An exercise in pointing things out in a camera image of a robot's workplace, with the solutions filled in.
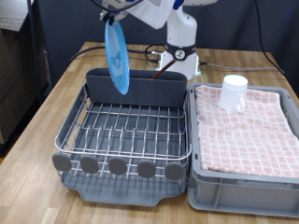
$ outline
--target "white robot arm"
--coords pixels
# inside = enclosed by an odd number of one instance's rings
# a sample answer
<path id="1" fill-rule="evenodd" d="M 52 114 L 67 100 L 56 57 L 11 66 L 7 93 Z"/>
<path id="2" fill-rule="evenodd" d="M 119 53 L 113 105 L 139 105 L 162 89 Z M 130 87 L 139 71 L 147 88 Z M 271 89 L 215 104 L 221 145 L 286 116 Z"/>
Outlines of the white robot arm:
<path id="1" fill-rule="evenodd" d="M 184 74 L 187 79 L 200 76 L 199 58 L 196 54 L 195 18 L 183 12 L 183 6 L 204 6 L 214 4 L 218 0 L 143 0 L 139 4 L 122 11 L 115 17 L 120 20 L 127 13 L 155 29 L 160 29 L 167 22 L 167 41 L 165 52 L 162 54 L 160 68 L 167 65 L 173 59 L 177 62 L 167 69 Z M 115 8 L 127 7 L 132 2 L 124 0 L 103 0 L 103 5 L 111 5 Z M 104 10 L 101 19 L 106 15 Z"/>

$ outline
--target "wooden countertop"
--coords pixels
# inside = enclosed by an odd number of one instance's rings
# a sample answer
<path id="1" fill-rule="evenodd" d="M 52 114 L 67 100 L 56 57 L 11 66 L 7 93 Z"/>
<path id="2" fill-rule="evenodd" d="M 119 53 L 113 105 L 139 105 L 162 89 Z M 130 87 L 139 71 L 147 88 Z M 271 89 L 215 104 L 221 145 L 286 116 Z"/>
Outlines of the wooden countertop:
<path id="1" fill-rule="evenodd" d="M 0 29 L 19 32 L 27 13 L 27 0 L 0 0 Z"/>
<path id="2" fill-rule="evenodd" d="M 99 46 L 85 43 L 83 49 Z M 128 49 L 145 49 L 129 45 Z M 198 49 L 201 61 L 227 66 L 271 66 L 261 52 Z M 130 53 L 130 67 L 154 69 L 143 54 Z M 85 74 L 94 67 L 107 66 L 102 49 L 80 55 L 36 113 L 20 139 L 0 166 L 0 223 L 298 223 L 296 218 L 265 217 L 232 213 L 196 211 L 188 204 L 188 193 L 163 199 L 156 207 L 87 203 L 74 190 L 67 191 L 57 176 L 51 155 L 57 152 L 54 138 L 62 126 Z M 250 85 L 276 86 L 287 89 L 297 105 L 299 101 L 280 72 L 239 72 L 202 66 L 196 82 L 222 83 L 228 74 L 239 74 Z"/>

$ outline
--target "white cup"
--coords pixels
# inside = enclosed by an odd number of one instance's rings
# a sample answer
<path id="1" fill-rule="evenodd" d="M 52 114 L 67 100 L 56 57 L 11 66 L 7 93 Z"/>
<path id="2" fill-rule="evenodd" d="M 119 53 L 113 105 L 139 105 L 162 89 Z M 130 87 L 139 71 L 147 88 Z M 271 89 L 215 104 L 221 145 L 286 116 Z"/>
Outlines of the white cup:
<path id="1" fill-rule="evenodd" d="M 242 76 L 226 76 L 222 83 L 219 106 L 228 111 L 243 112 L 246 106 L 248 83 L 247 79 Z"/>

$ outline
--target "blue plastic plate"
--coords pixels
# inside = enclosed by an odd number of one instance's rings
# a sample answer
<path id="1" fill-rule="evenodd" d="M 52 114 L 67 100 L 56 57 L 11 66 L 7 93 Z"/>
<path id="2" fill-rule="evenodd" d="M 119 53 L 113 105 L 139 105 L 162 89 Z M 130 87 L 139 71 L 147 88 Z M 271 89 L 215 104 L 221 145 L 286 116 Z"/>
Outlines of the blue plastic plate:
<path id="1" fill-rule="evenodd" d="M 129 90 L 130 69 L 127 46 L 121 24 L 109 25 L 105 28 L 105 48 L 109 73 L 116 89 L 123 95 Z"/>

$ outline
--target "dish towel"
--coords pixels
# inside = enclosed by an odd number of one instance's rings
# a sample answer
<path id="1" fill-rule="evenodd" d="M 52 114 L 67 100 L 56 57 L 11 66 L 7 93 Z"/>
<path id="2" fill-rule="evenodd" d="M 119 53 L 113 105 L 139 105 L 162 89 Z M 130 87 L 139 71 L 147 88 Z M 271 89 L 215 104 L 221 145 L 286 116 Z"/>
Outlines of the dish towel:
<path id="1" fill-rule="evenodd" d="M 203 170 L 299 178 L 299 141 L 278 93 L 248 90 L 242 113 L 218 106 L 220 88 L 199 86 L 195 93 Z"/>

